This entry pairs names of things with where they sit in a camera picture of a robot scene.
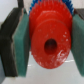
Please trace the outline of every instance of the blue surface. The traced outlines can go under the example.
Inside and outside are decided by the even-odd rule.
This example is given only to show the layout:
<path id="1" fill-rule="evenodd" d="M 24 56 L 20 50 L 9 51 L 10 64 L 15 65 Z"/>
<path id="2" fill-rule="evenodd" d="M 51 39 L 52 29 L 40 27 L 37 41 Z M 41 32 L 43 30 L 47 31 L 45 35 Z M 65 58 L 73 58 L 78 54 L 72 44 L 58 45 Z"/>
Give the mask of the blue surface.
<path id="1" fill-rule="evenodd" d="M 74 8 L 73 8 L 72 1 L 71 0 L 62 0 L 62 1 L 66 4 L 70 13 L 73 15 Z M 38 3 L 38 0 L 33 0 L 33 2 L 31 3 L 30 11 L 32 10 L 32 7 L 34 7 L 35 3 Z"/>

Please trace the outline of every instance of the green panel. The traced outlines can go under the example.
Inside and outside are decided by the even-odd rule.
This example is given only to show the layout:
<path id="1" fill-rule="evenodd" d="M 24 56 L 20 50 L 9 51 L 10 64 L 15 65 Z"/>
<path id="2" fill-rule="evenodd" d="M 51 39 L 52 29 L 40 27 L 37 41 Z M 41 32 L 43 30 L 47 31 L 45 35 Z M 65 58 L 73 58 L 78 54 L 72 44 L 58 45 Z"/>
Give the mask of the green panel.
<path id="1" fill-rule="evenodd" d="M 84 76 L 84 20 L 78 15 L 73 17 L 72 53 L 82 76 Z"/>
<path id="2" fill-rule="evenodd" d="M 29 57 L 29 28 L 28 15 L 24 10 L 24 15 L 13 36 L 16 66 L 18 76 L 26 76 L 27 63 Z"/>

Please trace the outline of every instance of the red object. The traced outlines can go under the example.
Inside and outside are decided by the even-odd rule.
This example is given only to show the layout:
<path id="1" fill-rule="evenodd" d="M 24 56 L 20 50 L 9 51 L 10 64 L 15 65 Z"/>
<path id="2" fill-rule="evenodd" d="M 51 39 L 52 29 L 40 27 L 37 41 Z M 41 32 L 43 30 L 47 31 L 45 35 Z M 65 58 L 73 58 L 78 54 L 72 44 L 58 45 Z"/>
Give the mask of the red object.
<path id="1" fill-rule="evenodd" d="M 66 5 L 52 0 L 35 4 L 29 16 L 31 52 L 47 69 L 60 66 L 71 49 L 72 16 Z"/>

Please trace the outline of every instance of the red plastic toy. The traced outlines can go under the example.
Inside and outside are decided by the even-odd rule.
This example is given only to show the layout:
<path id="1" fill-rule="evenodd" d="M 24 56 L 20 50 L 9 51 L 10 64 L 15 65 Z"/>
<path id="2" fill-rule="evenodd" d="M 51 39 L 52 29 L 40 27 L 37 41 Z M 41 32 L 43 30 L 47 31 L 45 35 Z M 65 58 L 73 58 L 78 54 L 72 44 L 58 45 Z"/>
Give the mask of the red plastic toy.
<path id="1" fill-rule="evenodd" d="M 43 0 L 29 16 L 31 52 L 36 62 L 47 69 L 65 62 L 71 49 L 72 15 L 61 1 Z"/>

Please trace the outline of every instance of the hole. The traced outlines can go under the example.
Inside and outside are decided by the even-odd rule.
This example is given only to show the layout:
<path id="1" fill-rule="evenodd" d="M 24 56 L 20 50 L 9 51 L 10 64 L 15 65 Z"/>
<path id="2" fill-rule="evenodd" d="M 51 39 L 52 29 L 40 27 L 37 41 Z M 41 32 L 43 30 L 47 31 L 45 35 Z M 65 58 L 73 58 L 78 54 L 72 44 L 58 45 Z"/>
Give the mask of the hole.
<path id="1" fill-rule="evenodd" d="M 54 39 L 49 39 L 45 42 L 45 52 L 46 54 L 54 54 L 57 48 L 57 42 Z"/>

